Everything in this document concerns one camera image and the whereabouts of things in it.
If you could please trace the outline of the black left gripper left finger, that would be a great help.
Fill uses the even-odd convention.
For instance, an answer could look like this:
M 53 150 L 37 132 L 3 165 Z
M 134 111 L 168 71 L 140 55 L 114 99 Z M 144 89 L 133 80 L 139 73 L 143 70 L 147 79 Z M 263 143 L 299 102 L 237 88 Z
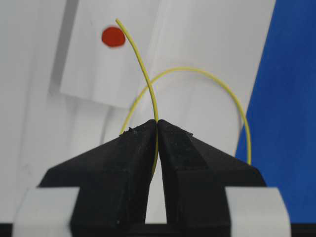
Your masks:
M 73 236 L 121 237 L 145 223 L 156 134 L 151 119 L 45 173 L 41 188 L 79 188 Z

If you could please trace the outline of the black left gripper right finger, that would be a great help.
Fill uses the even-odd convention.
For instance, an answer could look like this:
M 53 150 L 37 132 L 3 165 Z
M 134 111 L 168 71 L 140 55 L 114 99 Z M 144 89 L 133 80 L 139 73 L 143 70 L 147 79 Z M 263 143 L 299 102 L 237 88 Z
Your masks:
M 260 171 L 165 121 L 158 149 L 169 225 L 184 237 L 229 237 L 225 187 L 264 187 Z

